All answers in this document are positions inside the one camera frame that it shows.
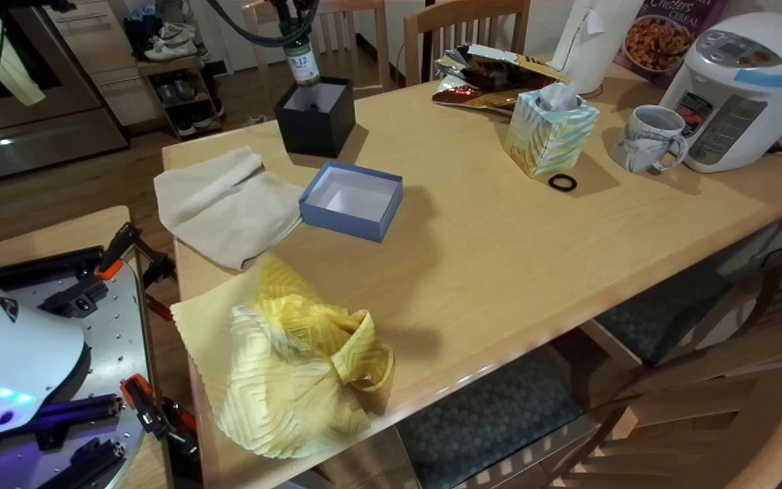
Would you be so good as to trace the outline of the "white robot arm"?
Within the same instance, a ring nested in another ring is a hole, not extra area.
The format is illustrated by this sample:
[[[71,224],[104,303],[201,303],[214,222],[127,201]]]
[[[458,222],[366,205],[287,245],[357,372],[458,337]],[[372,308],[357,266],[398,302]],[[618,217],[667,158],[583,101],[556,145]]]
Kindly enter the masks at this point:
[[[123,254],[137,241],[124,222],[97,257],[76,270],[76,283],[40,303],[25,303],[0,288],[0,433],[33,424],[44,402],[71,376],[87,334],[79,326],[105,296]]]

